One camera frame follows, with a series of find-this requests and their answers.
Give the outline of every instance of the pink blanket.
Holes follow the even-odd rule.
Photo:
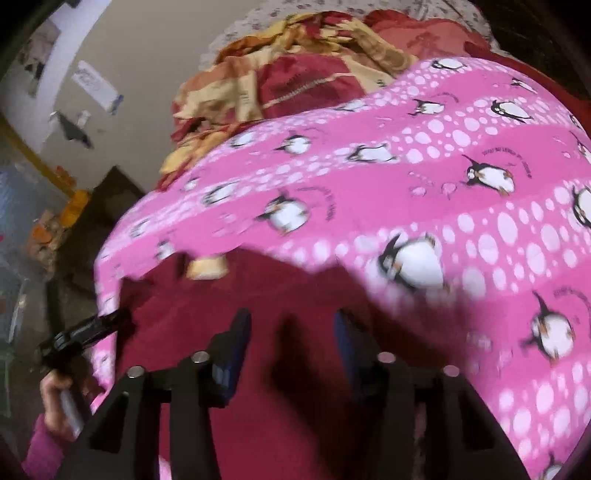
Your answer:
[[[257,125],[148,194],[96,260],[101,310],[174,251],[339,261],[454,359],[530,475],[551,476],[591,419],[590,148],[522,74],[423,61],[363,99]],[[424,302],[464,314],[400,315]],[[95,349],[108,385],[114,344]]]

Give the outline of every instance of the maroon fabric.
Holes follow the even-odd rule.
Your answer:
[[[129,367],[168,368],[225,330],[237,309],[252,313],[252,337],[236,395],[210,411],[222,478],[343,479],[361,465],[371,414],[352,402],[337,352],[333,319],[346,307],[414,364],[446,359],[374,311],[342,267],[315,275],[246,249],[226,254],[229,274],[216,281],[184,276],[175,254],[143,280],[124,279],[122,306],[137,328],[121,339],[118,378]],[[169,410],[160,453],[169,459]]]
[[[527,75],[532,80],[538,82],[542,87],[554,95],[570,112],[577,118],[588,134],[591,134],[591,102],[588,100],[580,100],[569,92],[564,90],[558,83],[547,77],[539,70],[519,61],[504,57],[490,50],[474,45],[471,42],[464,43],[464,50],[471,56],[478,59],[485,59],[495,61],[510,67],[518,72]]]
[[[365,91],[349,67],[338,57],[300,53],[286,54],[256,72],[259,103],[265,118],[325,108],[363,97]],[[275,105],[269,103],[281,99]]]

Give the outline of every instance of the hand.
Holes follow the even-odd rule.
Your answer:
[[[61,407],[60,392],[72,386],[72,379],[61,375],[57,370],[52,370],[41,380],[40,390],[43,406],[45,407],[45,425],[53,435],[70,442],[74,441],[72,428]],[[81,383],[82,394],[87,401],[92,402],[105,390],[99,385],[96,378],[89,375]]]

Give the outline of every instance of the white polka dot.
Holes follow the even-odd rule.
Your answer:
[[[544,414],[549,411],[552,403],[554,403],[554,390],[549,383],[543,383],[535,396],[535,406],[539,413]]]
[[[419,142],[420,144],[428,144],[431,143],[431,137],[429,137],[425,132],[419,132],[414,136],[414,139]]]
[[[567,189],[565,189],[564,187],[556,187],[554,189],[554,198],[556,199],[556,201],[558,203],[561,203],[562,205],[566,205],[567,203],[570,203],[569,191]]]
[[[589,402],[589,393],[587,393],[587,389],[584,386],[579,385],[577,390],[574,391],[574,409],[579,415],[585,410],[587,402]]]
[[[466,135],[462,130],[454,130],[452,133],[452,137],[455,143],[457,143],[460,147],[467,147],[470,145],[470,137]]]
[[[300,171],[292,173],[289,177],[287,177],[287,183],[294,183],[295,181],[301,179],[303,176],[304,174]]]
[[[466,242],[466,253],[470,258],[476,258],[476,245],[472,240],[468,240]]]
[[[560,227],[560,229],[558,229],[558,231],[560,232],[560,236],[562,237],[562,240],[564,240],[565,242],[569,241],[569,231],[566,229],[566,227]]]
[[[453,242],[456,241],[456,234],[453,233],[452,227],[450,227],[449,225],[445,225],[443,227],[443,230],[441,231],[443,234],[443,239],[448,243],[448,244],[452,244]]]
[[[362,254],[375,252],[379,247],[377,239],[365,235],[359,235],[353,241],[353,244],[355,245],[355,249]]]
[[[503,390],[499,395],[499,410],[509,411],[513,408],[513,392],[511,390]]]
[[[439,150],[436,149],[434,146],[427,147],[427,154],[431,158],[438,158],[440,155]]]
[[[562,258],[570,268],[573,268],[577,264],[577,255],[570,249],[564,251]]]
[[[335,254],[339,257],[344,257],[349,251],[349,247],[345,244],[338,244],[335,248]]]
[[[501,268],[496,268],[492,273],[492,281],[498,290],[505,290],[505,287],[507,286],[507,277]]]
[[[583,230],[582,225],[579,223],[579,221],[575,218],[574,213],[572,210],[569,210],[568,213],[566,214],[566,219],[569,221],[569,225],[570,227],[575,231],[575,232],[580,232],[581,230]]]
[[[513,431],[518,437],[530,431],[531,413],[527,408],[520,408],[513,417]]]
[[[423,154],[419,152],[416,148],[409,150],[407,153],[407,160],[410,163],[419,163],[423,161]]]
[[[550,432],[546,429],[540,430],[540,447],[544,448],[548,446],[550,441]]]
[[[464,119],[464,126],[470,132],[475,132],[476,130],[478,130],[480,128],[480,123],[478,123],[478,120],[474,120],[473,118],[465,118]]]
[[[538,275],[546,270],[546,258],[542,249],[537,244],[529,244],[525,249],[525,257],[531,271]]]
[[[541,221],[542,218],[544,218],[544,211],[536,202],[531,202],[531,213],[534,214],[534,218],[538,221]]]
[[[521,220],[521,223],[524,223],[525,225],[530,222],[530,216],[523,208],[519,209],[519,220]]]
[[[478,239],[478,252],[482,259],[490,265],[494,265],[499,258],[499,249],[495,239],[487,233]]]
[[[296,250],[294,253],[294,260],[300,265],[304,264],[306,261],[306,250],[303,248]]]
[[[481,299],[486,294],[484,275],[475,267],[468,267],[462,273],[462,287],[473,299]]]
[[[554,435],[561,438],[569,428],[570,424],[570,410],[568,407],[562,407],[556,415],[554,415]]]
[[[526,459],[530,456],[531,453],[531,440],[524,439],[521,440],[519,446],[517,447],[517,454],[519,454],[519,458]]]
[[[501,234],[501,238],[508,245],[513,245],[517,240],[517,225],[505,212],[499,214],[496,226]]]
[[[516,278],[522,279],[525,276],[525,270],[523,268],[523,265],[521,265],[520,263],[515,265],[513,273],[515,274]]]
[[[560,248],[558,232],[551,225],[544,225],[541,230],[542,241],[549,252],[556,252]]]
[[[474,231],[474,220],[472,220],[472,217],[467,213],[462,213],[457,218],[457,225],[462,232],[472,233]]]
[[[427,128],[434,134],[440,134],[443,132],[443,124],[439,120],[431,120],[427,124]]]

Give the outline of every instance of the white wall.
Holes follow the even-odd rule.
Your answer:
[[[90,29],[111,0],[82,0],[78,7],[62,5],[50,17],[61,33],[39,82],[37,97],[27,93],[31,74],[13,62],[0,82],[0,111],[37,154],[51,132],[49,115],[68,68]]]

